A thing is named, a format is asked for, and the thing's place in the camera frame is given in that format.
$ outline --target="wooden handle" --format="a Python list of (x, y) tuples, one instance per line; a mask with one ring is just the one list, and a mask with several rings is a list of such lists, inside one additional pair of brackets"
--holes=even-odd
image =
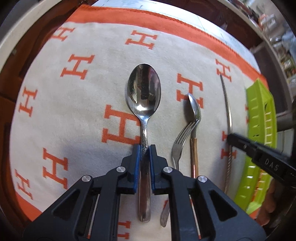
[(197, 138), (190, 139), (191, 176), (198, 177)]

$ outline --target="spoon handle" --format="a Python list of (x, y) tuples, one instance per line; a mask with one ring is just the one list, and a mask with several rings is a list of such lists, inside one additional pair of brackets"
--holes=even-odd
[(149, 147), (147, 141), (147, 122), (141, 123), (141, 161), (139, 179), (139, 209), (138, 216), (141, 222), (147, 223), (151, 218), (150, 209), (150, 164)]

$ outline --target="cutlery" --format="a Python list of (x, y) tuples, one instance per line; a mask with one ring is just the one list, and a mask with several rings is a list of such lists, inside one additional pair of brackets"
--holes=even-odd
[[(196, 103), (197, 105), (191, 105), (192, 109), (194, 107), (193, 113), (194, 113), (194, 117), (196, 118), (196, 113), (200, 112), (200, 107), (198, 105), (198, 103)], [(195, 119), (193, 121), (191, 121), (187, 126), (185, 126), (183, 128), (183, 130), (179, 133), (179, 135), (177, 136), (174, 144), (173, 144), (173, 148), (172, 148), (172, 157), (176, 166), (176, 169), (179, 170), (179, 160), (181, 158), (181, 154), (182, 154), (182, 149), (184, 146), (184, 143), (187, 139), (187, 137), (189, 136), (189, 134), (192, 132), (192, 130), (194, 130), (195, 126), (198, 125), (200, 122), (200, 120)], [(160, 224), (162, 227), (165, 227), (167, 222), (168, 222), (168, 215), (170, 213), (170, 206), (169, 203), (166, 202), (163, 211), (160, 215)]]
[[(220, 78), (221, 78), (222, 89), (223, 89), (223, 94), (224, 94), (224, 98), (225, 98), (227, 123), (228, 123), (228, 134), (231, 134), (232, 133), (232, 118), (231, 118), (231, 112), (230, 112), (230, 105), (229, 105), (229, 100), (227, 97), (226, 88), (225, 88), (225, 84), (224, 84), (224, 80), (223, 80), (222, 75), (220, 75)], [(227, 193), (228, 185), (229, 185), (231, 162), (232, 162), (232, 146), (231, 145), (228, 146), (228, 152), (229, 153), (228, 153), (228, 163), (227, 163), (227, 173), (226, 173), (224, 193)]]
[[(200, 106), (192, 94), (188, 93), (188, 97), (189, 97), (192, 111), (194, 113), (194, 117), (199, 124), (199, 122), (202, 119)], [(197, 156), (197, 138), (196, 138), (196, 129), (198, 124), (192, 130), (191, 138), (190, 138), (190, 154), (191, 154), (190, 157), (191, 157), (191, 172), (192, 172), (191, 177), (193, 178), (198, 177), (198, 156)]]
[(149, 222), (151, 218), (151, 182), (147, 122), (157, 110), (160, 97), (160, 81), (155, 70), (148, 64), (140, 64), (135, 67), (128, 79), (127, 104), (141, 122), (138, 216), (143, 223)]

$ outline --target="green tray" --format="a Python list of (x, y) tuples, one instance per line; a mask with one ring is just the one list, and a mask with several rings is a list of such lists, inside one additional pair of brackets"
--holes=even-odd
[[(277, 127), (274, 99), (259, 79), (247, 89), (247, 102), (249, 107), (248, 138), (276, 148)], [(246, 157), (242, 179), (234, 198), (235, 203), (248, 214), (253, 213), (263, 203), (270, 180), (270, 175), (252, 163), (250, 157)]]

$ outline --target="spoon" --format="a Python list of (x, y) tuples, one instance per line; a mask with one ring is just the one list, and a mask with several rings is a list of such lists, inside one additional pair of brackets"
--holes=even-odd
[(147, 122), (157, 110), (160, 103), (160, 81), (155, 70), (148, 64), (134, 68), (127, 88), (127, 104), (141, 122), (141, 159), (139, 179), (139, 209), (141, 222), (147, 223), (151, 218), (150, 210), (150, 160), (147, 141)]
[(200, 112), (200, 106), (194, 96), (188, 93), (189, 102), (194, 114), (194, 117), (197, 121), (197, 125), (194, 127), (193, 131), (191, 132), (190, 137), (190, 156), (191, 156), (191, 177), (197, 178), (198, 177), (198, 157), (197, 157), (197, 138), (196, 138), (196, 129), (199, 122), (202, 119), (202, 115)]
[[(191, 108), (192, 108), (192, 111), (194, 114), (194, 118), (195, 118), (195, 128), (192, 130), (192, 132), (194, 131), (195, 135), (196, 135), (196, 127), (198, 126), (198, 124), (201, 121), (200, 106), (192, 94), (188, 93), (188, 97), (189, 97), (189, 102), (190, 102), (190, 105), (191, 105)], [(160, 224), (164, 228), (166, 227), (166, 224), (168, 222), (169, 213), (170, 213), (169, 202), (166, 202), (166, 204), (163, 208), (163, 211), (161, 212), (161, 215), (160, 215)]]

